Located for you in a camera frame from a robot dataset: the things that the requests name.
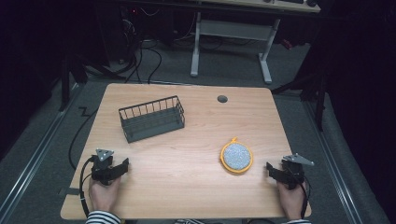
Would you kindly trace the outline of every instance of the gray floor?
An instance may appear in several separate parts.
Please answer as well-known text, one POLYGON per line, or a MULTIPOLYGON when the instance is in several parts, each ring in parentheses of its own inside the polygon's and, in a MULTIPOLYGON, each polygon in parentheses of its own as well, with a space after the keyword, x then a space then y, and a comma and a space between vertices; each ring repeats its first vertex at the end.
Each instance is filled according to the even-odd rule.
MULTIPOLYGON (((274 89, 294 79, 309 50, 309 46, 286 50, 282 46, 273 45, 268 57, 273 83, 266 85, 263 82, 256 54, 260 51, 261 43, 247 43, 240 46, 235 42, 246 43, 229 40, 219 48, 217 43, 204 43, 203 47, 207 50, 201 51, 198 77, 190 77, 192 51, 190 40, 178 42, 172 48, 155 42, 145 42, 145 47, 154 46, 152 49, 157 50, 162 56, 161 66, 152 76, 151 83, 172 82, 274 89)), ((160 57, 147 49, 142 52, 142 63, 138 71, 140 79, 145 82, 157 66, 160 57)), ((114 64, 111 69, 115 70, 119 66, 114 64)), ((1 223, 84 223, 84 221, 63 220, 60 217, 64 201, 62 189, 69 186, 74 173, 68 162, 67 152, 78 128, 87 118, 82 116, 80 108, 86 107, 86 113, 91 114, 99 106, 106 85, 110 82, 115 81, 106 77, 90 76, 86 85, 75 88, 73 103, 64 113, 58 112, 61 105, 61 87, 57 85, 53 90, 52 98, 31 118, 19 141, 0 163, 0 170, 6 171, 0 173, 2 180, 0 201, 4 202, 0 213, 1 223), (53 135, 48 135, 48 130, 54 128, 54 125, 59 125, 59 128, 53 135), (41 148, 39 149, 41 155, 37 155, 38 148, 41 148), (43 159, 31 161, 31 158, 36 157, 43 159), (25 167, 36 167, 36 170, 24 170, 25 167), (21 183, 18 181, 27 173, 32 175, 32 178, 27 178, 26 182, 17 185, 21 187, 20 190, 13 190, 16 183, 21 183)), ((134 75, 131 83, 136 82, 138 80, 134 75)), ((312 185, 310 203, 313 214, 308 219, 314 223, 389 223, 348 150, 332 112, 329 97, 326 98, 323 116, 324 132, 320 133, 312 121, 314 102, 301 102, 298 93, 298 91, 286 91, 275 95, 274 98, 292 151, 304 155, 316 164, 314 167, 305 168, 306 176, 312 185), (329 163, 328 153, 335 161, 335 172, 338 171, 341 175, 342 186, 346 189, 340 189, 340 179, 332 175, 334 165, 329 163)), ((92 123, 93 119, 86 123, 72 147, 74 164, 78 162, 92 123)), ((284 218, 271 218, 271 220, 275 223, 286 221, 284 218)), ((241 222, 241 220, 214 221, 241 222)), ((172 223, 173 220, 139 220, 140 222, 172 223)))

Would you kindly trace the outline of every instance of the silver bracket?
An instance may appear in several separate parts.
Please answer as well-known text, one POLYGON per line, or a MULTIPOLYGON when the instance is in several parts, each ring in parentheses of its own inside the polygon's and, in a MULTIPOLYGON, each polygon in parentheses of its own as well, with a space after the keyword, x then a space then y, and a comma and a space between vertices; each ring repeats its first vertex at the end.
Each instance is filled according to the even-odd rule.
POLYGON ((300 156, 298 153, 295 153, 294 155, 284 156, 283 159, 305 165, 315 165, 312 161, 307 160, 306 158, 300 156))
POLYGON ((96 155, 99 157, 99 161, 105 161, 113 154, 114 154, 113 150, 105 150, 100 148, 96 149, 96 155))

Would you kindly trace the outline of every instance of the hand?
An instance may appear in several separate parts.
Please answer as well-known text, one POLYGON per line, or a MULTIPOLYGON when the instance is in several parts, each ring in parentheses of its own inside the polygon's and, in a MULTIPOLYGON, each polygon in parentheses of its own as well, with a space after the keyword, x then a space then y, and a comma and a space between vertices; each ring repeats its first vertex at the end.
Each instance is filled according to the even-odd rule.
POLYGON ((276 181, 276 184, 279 190, 280 205, 285 211, 288 220, 301 219, 305 195, 300 185, 297 185, 295 189, 287 189, 281 182, 276 181))
POLYGON ((100 181, 90 179, 90 198, 94 211, 112 212, 116 205, 121 177, 115 179, 110 186, 104 186, 100 181))

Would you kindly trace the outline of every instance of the metal basket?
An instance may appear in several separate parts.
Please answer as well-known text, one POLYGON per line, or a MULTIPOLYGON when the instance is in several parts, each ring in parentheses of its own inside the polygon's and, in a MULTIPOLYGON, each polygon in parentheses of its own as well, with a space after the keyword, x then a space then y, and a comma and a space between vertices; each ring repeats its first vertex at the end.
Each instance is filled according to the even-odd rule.
POLYGON ((184 128, 183 113, 176 95, 119 109, 128 143, 184 128))

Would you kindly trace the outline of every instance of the round scrubber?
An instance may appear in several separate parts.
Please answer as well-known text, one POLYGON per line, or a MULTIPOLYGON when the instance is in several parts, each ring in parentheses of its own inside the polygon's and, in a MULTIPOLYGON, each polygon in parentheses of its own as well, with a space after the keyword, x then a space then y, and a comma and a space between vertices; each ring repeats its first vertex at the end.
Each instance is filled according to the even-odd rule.
POLYGON ((224 146, 220 154, 224 167, 237 174, 245 172, 253 163, 253 154, 248 147, 236 142, 236 137, 224 146))

